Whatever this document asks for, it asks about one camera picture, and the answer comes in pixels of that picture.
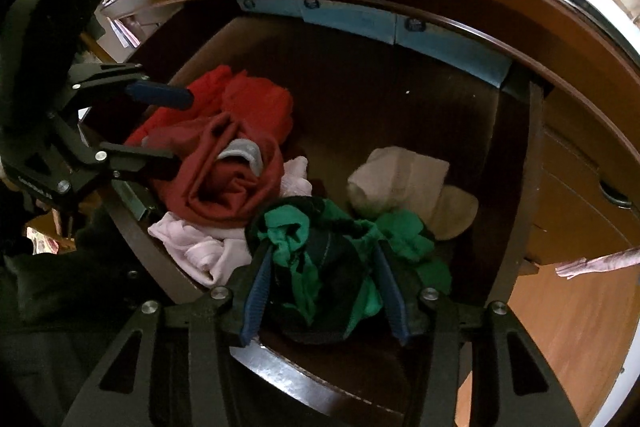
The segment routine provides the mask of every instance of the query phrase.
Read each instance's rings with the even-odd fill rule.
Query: wooden cabinet
[[[640,245],[638,211],[614,206],[604,179],[640,201],[640,166],[559,89],[545,100],[543,172],[529,257],[539,264],[593,259]]]

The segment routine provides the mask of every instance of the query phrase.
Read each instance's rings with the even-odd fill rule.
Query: green cloth
[[[446,295],[451,292],[449,267],[430,255],[435,243],[423,235],[426,229],[416,214],[408,210],[388,212],[376,220],[376,226],[394,253],[415,269],[425,288],[436,288]]]
[[[354,221],[340,210],[333,201],[322,200],[322,211],[314,219],[314,227],[321,230],[344,232],[364,266],[370,266],[372,248],[383,239],[380,231],[370,221]],[[317,302],[322,283],[319,266],[310,258],[305,247],[309,238],[311,220],[304,212],[292,204],[283,204],[264,213],[266,232],[258,232],[262,240],[268,238],[274,245],[273,262],[287,268],[291,273],[291,287],[294,303],[287,307],[297,310],[311,326],[317,313]],[[355,299],[345,337],[358,322],[372,317],[382,309],[382,300],[371,277],[367,275]]]
[[[283,198],[252,220],[246,237],[252,252],[265,239],[274,246],[271,314],[286,332],[339,330],[346,338],[377,314],[382,299],[370,274],[379,241],[388,241],[423,286],[450,293],[449,269],[433,255],[433,236],[408,210],[373,223],[351,218],[330,200]]]

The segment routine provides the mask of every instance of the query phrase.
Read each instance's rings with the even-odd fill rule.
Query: gray fabric
[[[260,148],[256,142],[248,140],[246,138],[236,138],[231,140],[226,149],[218,155],[218,159],[231,157],[244,158],[249,162],[249,168],[258,178],[262,174],[264,168],[262,164],[262,154],[260,154]]]

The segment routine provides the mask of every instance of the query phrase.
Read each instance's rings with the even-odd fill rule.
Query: pink cloth
[[[148,232],[189,277],[207,288],[226,284],[233,270],[251,263],[244,229],[192,225],[168,212]]]
[[[640,247],[629,248],[628,250],[591,259],[590,261],[583,257],[571,263],[561,263],[556,266],[556,274],[560,277],[571,279],[581,273],[609,272],[633,266],[634,264],[640,264]]]
[[[284,164],[284,176],[280,180],[280,197],[310,196],[312,186],[306,179],[306,166],[309,161],[298,156]]]

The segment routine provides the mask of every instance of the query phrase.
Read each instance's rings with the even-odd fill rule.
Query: drawer handle
[[[600,180],[600,190],[602,190],[602,194],[609,203],[615,204],[620,208],[631,208],[632,203],[629,198],[602,180]]]

